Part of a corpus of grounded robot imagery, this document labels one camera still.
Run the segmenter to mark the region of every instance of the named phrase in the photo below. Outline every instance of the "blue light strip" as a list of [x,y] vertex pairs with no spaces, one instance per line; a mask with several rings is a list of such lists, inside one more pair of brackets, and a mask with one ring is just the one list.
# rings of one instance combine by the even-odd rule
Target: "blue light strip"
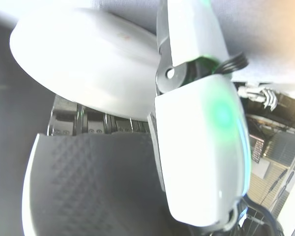
[[245,137],[245,133],[242,127],[240,120],[237,120],[237,126],[240,134],[240,139],[242,142],[242,148],[244,151],[244,160],[245,160],[245,183],[244,183],[244,191],[242,195],[244,196],[249,189],[249,182],[250,182],[250,171],[251,171],[251,159],[250,159],[250,146],[247,144],[248,140]]

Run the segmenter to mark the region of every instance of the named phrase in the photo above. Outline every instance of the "black textured panel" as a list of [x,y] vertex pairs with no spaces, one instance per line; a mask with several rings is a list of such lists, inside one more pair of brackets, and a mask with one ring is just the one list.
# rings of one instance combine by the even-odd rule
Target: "black textured panel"
[[38,236],[188,235],[167,209],[149,135],[42,139],[30,177]]

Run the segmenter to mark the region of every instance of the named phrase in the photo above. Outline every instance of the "round hole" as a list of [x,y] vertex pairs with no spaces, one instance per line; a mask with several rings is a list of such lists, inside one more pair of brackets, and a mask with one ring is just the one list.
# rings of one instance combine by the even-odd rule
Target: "round hole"
[[174,68],[170,68],[166,71],[166,77],[167,79],[172,79],[175,75],[175,69]]

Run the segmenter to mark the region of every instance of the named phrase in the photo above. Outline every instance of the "floor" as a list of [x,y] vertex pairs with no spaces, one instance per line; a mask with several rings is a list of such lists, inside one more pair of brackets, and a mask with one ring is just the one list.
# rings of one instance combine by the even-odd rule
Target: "floor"
[[54,94],[29,77],[0,27],[0,236],[22,236],[23,178],[37,133],[46,133]]

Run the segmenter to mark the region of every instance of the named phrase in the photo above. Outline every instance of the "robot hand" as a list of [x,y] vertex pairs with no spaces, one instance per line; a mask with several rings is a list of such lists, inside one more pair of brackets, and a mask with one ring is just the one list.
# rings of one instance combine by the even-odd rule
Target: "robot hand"
[[265,108],[270,107],[273,111],[277,106],[277,97],[274,90],[264,87],[240,86],[238,95],[243,98],[249,98],[251,101],[263,103]]

